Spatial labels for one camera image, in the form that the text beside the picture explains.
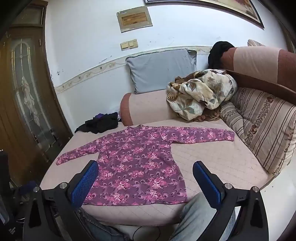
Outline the brown pink sofa backrest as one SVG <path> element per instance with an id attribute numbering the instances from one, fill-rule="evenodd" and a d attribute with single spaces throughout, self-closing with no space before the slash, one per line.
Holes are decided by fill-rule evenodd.
<path id="1" fill-rule="evenodd" d="M 295 53 L 264 46 L 237 47 L 224 52 L 220 62 L 239 87 L 261 90 L 295 105 Z"/>

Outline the striped floral quilt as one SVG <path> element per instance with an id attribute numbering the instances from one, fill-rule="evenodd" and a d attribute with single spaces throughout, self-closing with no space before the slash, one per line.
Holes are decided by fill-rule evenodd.
<path id="1" fill-rule="evenodd" d="M 220 117 L 261 166 L 277 175 L 295 153 L 295 105 L 272 94 L 239 88 L 220 105 Z"/>

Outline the pink bolster cushion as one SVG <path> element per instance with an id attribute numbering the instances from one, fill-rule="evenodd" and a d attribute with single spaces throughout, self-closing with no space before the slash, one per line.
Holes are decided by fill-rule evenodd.
<path id="1" fill-rule="evenodd" d="M 120 103 L 120 116 L 124 126 L 181 121 L 167 103 L 166 90 L 125 94 Z"/>

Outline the purple floral long-sleeve shirt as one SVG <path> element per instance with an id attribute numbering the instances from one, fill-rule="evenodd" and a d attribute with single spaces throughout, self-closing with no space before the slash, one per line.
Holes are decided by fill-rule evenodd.
<path id="1" fill-rule="evenodd" d="M 188 201 L 182 173 L 174 161 L 171 144 L 234 141 L 233 131 L 218 128 L 176 126 L 127 127 L 57 158 L 70 160 L 98 154 L 98 176 L 84 204 L 137 206 Z"/>

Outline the floral beige blanket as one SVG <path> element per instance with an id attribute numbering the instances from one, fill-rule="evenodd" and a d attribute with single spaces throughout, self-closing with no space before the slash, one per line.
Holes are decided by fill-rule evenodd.
<path id="1" fill-rule="evenodd" d="M 220 105 L 237 91 L 237 83 L 225 70 L 206 69 L 184 78 L 176 77 L 167 86 L 166 100 L 171 109 L 187 121 L 215 121 Z"/>

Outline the black clothes pile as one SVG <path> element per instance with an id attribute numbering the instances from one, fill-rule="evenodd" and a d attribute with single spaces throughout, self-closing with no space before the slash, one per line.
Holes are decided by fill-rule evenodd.
<path id="1" fill-rule="evenodd" d="M 103 133 L 108 130 L 113 130 L 118 127 L 118 113 L 98 114 L 93 119 L 87 120 L 84 124 L 79 126 L 74 133 Z"/>

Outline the person left leg jeans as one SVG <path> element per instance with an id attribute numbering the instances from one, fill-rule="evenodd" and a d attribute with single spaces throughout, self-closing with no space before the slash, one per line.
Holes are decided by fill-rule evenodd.
<path id="1" fill-rule="evenodd" d="M 122 233 L 117 228 L 103 225 L 84 209 L 79 208 L 76 214 L 87 232 L 99 241 L 126 241 L 131 240 L 128 235 Z"/>

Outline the person leg jeans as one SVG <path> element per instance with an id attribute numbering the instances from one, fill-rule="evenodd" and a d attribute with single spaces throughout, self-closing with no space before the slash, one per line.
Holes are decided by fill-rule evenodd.
<path id="1" fill-rule="evenodd" d="M 131 240 L 128 235 L 122 233 L 117 228 L 103 225 L 84 209 L 79 208 L 76 214 L 87 232 L 99 241 L 126 241 Z"/>
<path id="2" fill-rule="evenodd" d="M 203 193 L 196 194 L 182 209 L 181 222 L 170 240 L 197 240 L 214 217 L 216 210 L 211 208 Z"/>

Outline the framed certificate on wall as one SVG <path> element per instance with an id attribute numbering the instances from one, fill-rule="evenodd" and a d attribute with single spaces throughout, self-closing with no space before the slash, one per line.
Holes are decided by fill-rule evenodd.
<path id="1" fill-rule="evenodd" d="M 121 33 L 153 26 L 146 6 L 119 11 L 116 16 Z"/>

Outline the person right leg jeans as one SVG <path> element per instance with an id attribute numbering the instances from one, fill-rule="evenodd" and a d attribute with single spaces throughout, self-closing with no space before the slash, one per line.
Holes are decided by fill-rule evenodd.
<path id="1" fill-rule="evenodd" d="M 216 210 L 211 208 L 203 193 L 196 194 L 182 209 L 181 222 L 170 240 L 197 240 L 214 217 Z"/>

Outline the beige wall switch plate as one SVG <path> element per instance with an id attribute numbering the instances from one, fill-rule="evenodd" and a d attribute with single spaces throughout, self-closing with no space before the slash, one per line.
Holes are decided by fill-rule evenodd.
<path id="1" fill-rule="evenodd" d="M 125 51 L 125 50 L 128 50 L 128 49 L 134 49 L 134 48 L 137 48 L 137 47 L 138 47 L 137 39 L 120 43 L 121 51 Z"/>

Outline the grey pillow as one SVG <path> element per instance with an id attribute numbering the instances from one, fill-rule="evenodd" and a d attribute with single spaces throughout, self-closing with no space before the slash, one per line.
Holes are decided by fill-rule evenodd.
<path id="1" fill-rule="evenodd" d="M 166 89 L 176 77 L 185 77 L 197 70 L 197 52 L 177 49 L 126 58 L 135 93 Z"/>

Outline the black garment on backrest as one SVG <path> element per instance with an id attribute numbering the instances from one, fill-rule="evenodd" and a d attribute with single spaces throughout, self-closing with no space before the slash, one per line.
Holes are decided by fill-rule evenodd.
<path id="1" fill-rule="evenodd" d="M 209 69 L 234 70 L 234 53 L 236 47 L 226 41 L 216 42 L 208 56 Z"/>

